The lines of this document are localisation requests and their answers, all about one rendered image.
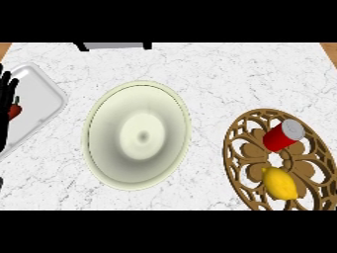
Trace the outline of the pale green bowl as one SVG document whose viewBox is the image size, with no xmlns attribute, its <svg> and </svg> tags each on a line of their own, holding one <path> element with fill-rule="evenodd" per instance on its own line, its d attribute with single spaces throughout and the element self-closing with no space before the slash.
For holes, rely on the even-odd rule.
<svg viewBox="0 0 337 253">
<path fill-rule="evenodd" d="M 95 103 L 81 131 L 92 174 L 120 190 L 152 187 L 182 161 L 189 135 L 188 109 L 173 89 L 146 80 L 117 86 Z"/>
</svg>

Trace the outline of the white rectangular tray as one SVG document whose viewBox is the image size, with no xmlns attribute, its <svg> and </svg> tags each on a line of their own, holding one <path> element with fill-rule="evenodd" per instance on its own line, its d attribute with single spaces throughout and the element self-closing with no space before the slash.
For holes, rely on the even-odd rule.
<svg viewBox="0 0 337 253">
<path fill-rule="evenodd" d="M 12 69 L 12 77 L 19 80 L 15 95 L 19 97 L 22 112 L 9 122 L 0 161 L 49 123 L 67 105 L 64 91 L 34 63 L 18 65 Z"/>
</svg>

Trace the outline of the red can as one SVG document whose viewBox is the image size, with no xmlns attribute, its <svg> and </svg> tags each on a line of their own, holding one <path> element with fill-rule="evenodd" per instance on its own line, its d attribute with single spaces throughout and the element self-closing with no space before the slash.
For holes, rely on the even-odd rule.
<svg viewBox="0 0 337 253">
<path fill-rule="evenodd" d="M 302 140 L 303 137 L 302 124 L 296 120 L 285 119 L 263 136 L 265 148 L 272 152 L 278 152 Z"/>
</svg>

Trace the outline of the grey and black appliance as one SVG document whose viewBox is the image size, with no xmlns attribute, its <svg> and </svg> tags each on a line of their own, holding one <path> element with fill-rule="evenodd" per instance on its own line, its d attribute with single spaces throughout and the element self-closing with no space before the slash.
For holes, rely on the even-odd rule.
<svg viewBox="0 0 337 253">
<path fill-rule="evenodd" d="M 77 42 L 74 45 L 80 51 L 90 51 L 92 49 L 101 48 L 152 48 L 149 42 Z"/>
</svg>

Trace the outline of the brown openwork round placemat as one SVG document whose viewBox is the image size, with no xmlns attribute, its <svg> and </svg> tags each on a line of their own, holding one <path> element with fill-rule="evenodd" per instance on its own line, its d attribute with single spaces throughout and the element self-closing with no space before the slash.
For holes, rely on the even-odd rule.
<svg viewBox="0 0 337 253">
<path fill-rule="evenodd" d="M 278 152 L 281 169 L 296 182 L 297 199 L 275 199 L 262 182 L 262 169 L 272 165 L 272 152 L 265 148 L 263 135 L 287 119 L 305 130 L 305 140 Z M 281 204 L 285 211 L 333 211 L 337 205 L 337 167 L 328 148 L 313 129 L 288 113 L 276 109 L 256 109 L 231 124 L 223 139 L 223 165 L 228 179 L 247 207 L 272 211 Z"/>
</svg>

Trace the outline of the red pepper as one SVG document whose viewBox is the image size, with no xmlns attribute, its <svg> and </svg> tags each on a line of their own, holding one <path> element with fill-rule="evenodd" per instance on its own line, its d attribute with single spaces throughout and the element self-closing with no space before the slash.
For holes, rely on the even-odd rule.
<svg viewBox="0 0 337 253">
<path fill-rule="evenodd" d="M 9 119 L 13 119 L 22 112 L 22 107 L 19 106 L 19 97 L 15 97 L 15 102 L 12 103 L 9 110 Z"/>
</svg>

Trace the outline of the yellow lemon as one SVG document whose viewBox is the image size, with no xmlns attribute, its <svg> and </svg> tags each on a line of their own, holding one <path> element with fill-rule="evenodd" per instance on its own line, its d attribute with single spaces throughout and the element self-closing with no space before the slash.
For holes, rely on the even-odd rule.
<svg viewBox="0 0 337 253">
<path fill-rule="evenodd" d="M 278 200 L 294 200 L 297 198 L 297 190 L 288 174 L 276 167 L 263 168 L 262 172 L 268 193 Z"/>
</svg>

